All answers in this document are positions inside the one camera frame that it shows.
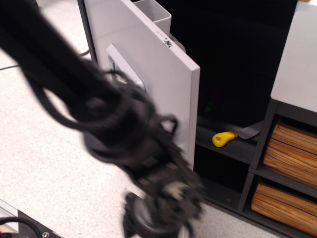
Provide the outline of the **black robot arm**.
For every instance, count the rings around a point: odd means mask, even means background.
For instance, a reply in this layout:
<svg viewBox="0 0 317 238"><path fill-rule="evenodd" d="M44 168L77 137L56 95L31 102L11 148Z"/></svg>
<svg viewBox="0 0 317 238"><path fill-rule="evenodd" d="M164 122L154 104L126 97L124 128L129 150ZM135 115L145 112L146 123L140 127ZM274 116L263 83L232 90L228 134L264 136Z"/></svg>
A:
<svg viewBox="0 0 317 238"><path fill-rule="evenodd" d="M126 195L125 237L193 231L204 189L173 142L175 116L157 114L125 73L99 70L79 57L28 1L1 1L0 46L19 63L48 114L82 132L93 157L118 166L145 193Z"/></svg>

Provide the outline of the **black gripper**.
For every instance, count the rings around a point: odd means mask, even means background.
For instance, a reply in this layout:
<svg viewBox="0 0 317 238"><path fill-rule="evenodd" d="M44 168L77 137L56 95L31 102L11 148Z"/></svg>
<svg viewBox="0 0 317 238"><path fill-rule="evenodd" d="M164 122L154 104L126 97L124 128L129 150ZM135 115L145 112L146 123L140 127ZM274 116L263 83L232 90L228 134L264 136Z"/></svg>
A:
<svg viewBox="0 0 317 238"><path fill-rule="evenodd" d="M124 237L192 238L191 220L198 219L204 198L200 178L184 163L169 162L137 180L145 197L125 197Z"/></svg>

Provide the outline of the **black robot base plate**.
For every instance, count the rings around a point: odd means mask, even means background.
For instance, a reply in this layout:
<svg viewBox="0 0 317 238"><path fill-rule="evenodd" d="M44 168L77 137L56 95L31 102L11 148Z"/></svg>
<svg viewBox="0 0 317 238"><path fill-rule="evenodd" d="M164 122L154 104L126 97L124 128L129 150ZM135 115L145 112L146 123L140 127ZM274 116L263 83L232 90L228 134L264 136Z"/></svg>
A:
<svg viewBox="0 0 317 238"><path fill-rule="evenodd" d="M1 199L0 237L61 238L62 236Z"/></svg>

